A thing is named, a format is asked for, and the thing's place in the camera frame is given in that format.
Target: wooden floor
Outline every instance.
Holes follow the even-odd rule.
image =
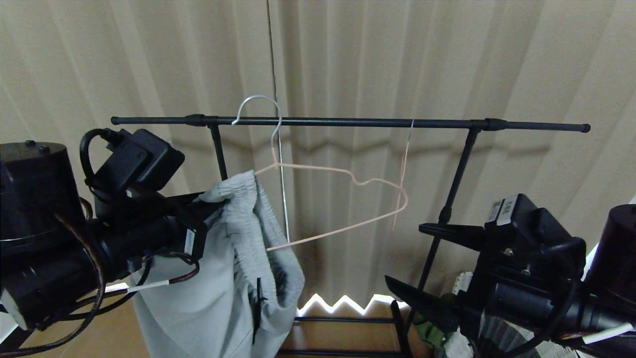
[[[320,306],[314,306],[308,316],[329,316]],[[337,317],[360,317],[352,308],[343,305],[332,314]],[[391,317],[389,305],[374,302],[365,317]],[[60,322],[44,332],[35,332],[23,347],[57,340],[77,327],[77,322]],[[409,332],[414,357],[429,357],[429,349],[417,338],[415,330]],[[395,327],[391,324],[361,324],[342,322],[295,322],[283,348],[291,349],[349,349],[399,350]],[[75,357],[149,357],[132,303],[97,317],[88,328],[70,343],[54,350],[32,355],[33,358]]]

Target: clothes rack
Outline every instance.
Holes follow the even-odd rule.
[[[217,117],[205,115],[189,115],[187,117],[112,117],[111,122],[114,125],[119,124],[187,124],[197,127],[208,127],[212,134],[214,149],[216,151],[216,159],[219,164],[221,179],[228,178],[227,168],[225,166],[225,157],[223,155],[223,146],[221,144],[220,125],[230,125],[235,117]],[[276,125],[278,117],[242,117],[236,125]],[[498,118],[486,118],[483,120],[435,120],[435,119],[393,119],[393,118],[315,118],[315,117],[284,117],[282,125],[290,126],[319,126],[319,127],[384,127],[384,128],[456,128],[468,129],[464,149],[459,159],[453,181],[446,197],[446,203],[439,213],[438,223],[447,224],[452,214],[452,206],[455,196],[462,181],[466,164],[470,158],[471,152],[477,135],[482,131],[501,131],[505,129],[526,129],[540,131],[569,131],[587,133],[590,131],[589,124],[563,124],[563,123],[540,123],[540,122],[509,122]],[[441,238],[435,236],[431,243],[424,268],[417,285],[418,290],[423,290],[424,285],[431,272],[435,255],[437,254]],[[390,319],[354,319],[354,318],[338,318],[338,317],[296,317],[296,321],[314,321],[314,322],[349,322],[349,323],[367,323],[367,324],[393,324],[397,332],[400,351],[398,352],[381,352],[381,351],[364,351],[364,350],[288,350],[282,349],[279,354],[296,354],[296,355],[324,355],[324,356],[349,356],[349,357],[407,357],[411,358],[411,353],[407,334],[415,312],[412,310],[406,322],[402,319],[398,303],[391,303],[392,318]]]

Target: garment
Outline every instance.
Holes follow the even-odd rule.
[[[290,248],[265,251],[286,240],[253,171],[215,185],[199,200],[228,201],[207,221],[199,274],[134,298],[148,352],[152,358],[274,357],[305,283],[298,260]],[[148,282],[191,270],[179,259],[158,257]],[[263,300],[253,334],[258,281]]]

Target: barcode label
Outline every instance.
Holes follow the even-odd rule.
[[[185,252],[188,255],[192,255],[192,248],[195,246],[196,233],[197,233],[196,231],[192,231],[190,229],[186,231],[186,245],[183,248],[183,252]]]
[[[488,220],[486,222],[493,222],[497,220],[497,214],[499,214],[499,208],[501,204],[504,202],[503,199],[492,203],[492,207],[490,208],[490,214],[488,215]]]
[[[519,194],[509,196],[501,205],[501,212],[497,219],[497,226],[508,225],[512,222],[513,210],[515,209],[516,198]]]

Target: curtain fold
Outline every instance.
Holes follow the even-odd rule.
[[[636,193],[636,3],[633,1],[101,1],[0,3],[0,141],[57,141],[82,196],[77,147],[111,116],[234,115],[251,94],[283,115],[590,123],[588,134],[480,134],[452,223],[481,225],[519,192],[591,248],[607,212]],[[253,101],[245,115],[275,115]],[[140,126],[126,126],[133,131]],[[209,131],[147,127],[186,154],[164,194],[220,180]],[[271,162],[269,127],[222,127],[230,175]],[[467,131],[414,129],[392,219],[296,248],[304,296],[362,306],[384,275],[416,283]],[[284,127],[286,162],[399,182],[407,129]],[[95,165],[107,158],[94,145]],[[260,180],[281,224],[278,173]],[[285,170],[292,240],[393,210],[390,187]],[[438,293],[476,253],[442,242],[426,289]]]

